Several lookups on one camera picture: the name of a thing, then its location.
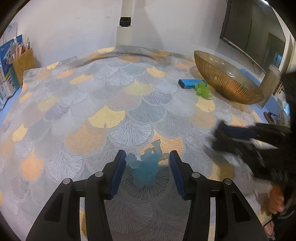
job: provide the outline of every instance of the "ribbed bowl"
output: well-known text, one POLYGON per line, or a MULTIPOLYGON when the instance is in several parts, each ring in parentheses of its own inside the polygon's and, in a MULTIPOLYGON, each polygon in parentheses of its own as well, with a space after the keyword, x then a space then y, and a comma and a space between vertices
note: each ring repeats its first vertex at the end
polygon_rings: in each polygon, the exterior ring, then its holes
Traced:
POLYGON ((206 82, 226 98, 241 104, 255 104, 264 99, 259 87, 225 60, 199 50, 194 51, 194 59, 206 82))

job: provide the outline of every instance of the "pen holder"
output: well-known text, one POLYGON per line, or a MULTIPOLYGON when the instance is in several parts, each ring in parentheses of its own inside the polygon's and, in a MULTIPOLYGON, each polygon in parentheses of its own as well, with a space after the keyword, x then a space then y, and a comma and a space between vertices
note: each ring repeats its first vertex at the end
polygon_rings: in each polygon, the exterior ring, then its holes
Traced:
POLYGON ((20 57, 12 62, 17 80, 22 86, 24 80, 24 71, 29 69, 36 69, 36 62, 34 58, 33 49, 30 48, 24 52, 20 57))

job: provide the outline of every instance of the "tv screen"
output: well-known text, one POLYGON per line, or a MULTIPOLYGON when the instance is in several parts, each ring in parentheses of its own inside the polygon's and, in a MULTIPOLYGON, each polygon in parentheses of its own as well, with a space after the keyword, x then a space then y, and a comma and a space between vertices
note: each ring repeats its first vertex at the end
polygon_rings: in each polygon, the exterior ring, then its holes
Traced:
POLYGON ((270 64, 279 68, 286 43, 278 18, 265 0, 228 0, 220 39, 264 72, 270 64))

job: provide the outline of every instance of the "blue usb drive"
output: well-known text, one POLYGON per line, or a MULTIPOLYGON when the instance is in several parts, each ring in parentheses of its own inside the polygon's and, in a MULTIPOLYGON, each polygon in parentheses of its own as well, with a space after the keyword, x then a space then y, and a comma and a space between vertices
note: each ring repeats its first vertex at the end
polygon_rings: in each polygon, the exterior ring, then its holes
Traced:
POLYGON ((202 80, 188 79, 188 80, 179 80, 178 84, 182 89, 192 89, 195 87, 195 84, 199 84, 202 80))

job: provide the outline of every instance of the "white pole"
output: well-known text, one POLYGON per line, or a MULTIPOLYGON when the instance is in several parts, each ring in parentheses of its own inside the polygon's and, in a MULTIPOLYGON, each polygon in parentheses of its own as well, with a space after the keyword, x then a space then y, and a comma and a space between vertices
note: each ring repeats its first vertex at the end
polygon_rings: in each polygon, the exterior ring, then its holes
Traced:
MULTIPOLYGON (((121 8, 121 20, 129 21, 133 9, 133 0, 123 0, 121 8)), ((133 37, 133 27, 119 26, 116 33, 116 46, 131 45, 133 37)))

